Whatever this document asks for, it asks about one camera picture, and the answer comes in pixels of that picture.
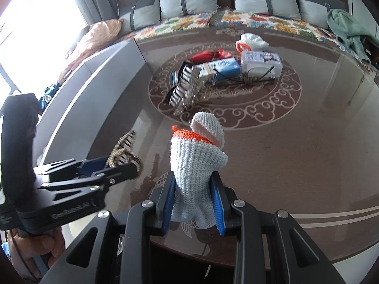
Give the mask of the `person left hand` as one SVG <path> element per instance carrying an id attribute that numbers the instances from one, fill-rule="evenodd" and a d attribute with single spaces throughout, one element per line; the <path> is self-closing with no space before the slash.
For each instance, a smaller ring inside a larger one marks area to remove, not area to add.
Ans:
<path id="1" fill-rule="evenodd" d="M 34 257 L 51 254 L 48 267 L 51 267 L 66 249 L 62 228 L 55 228 L 53 236 L 21 237 L 17 229 L 7 231 L 10 261 L 18 274 L 31 281 L 42 278 Z"/>

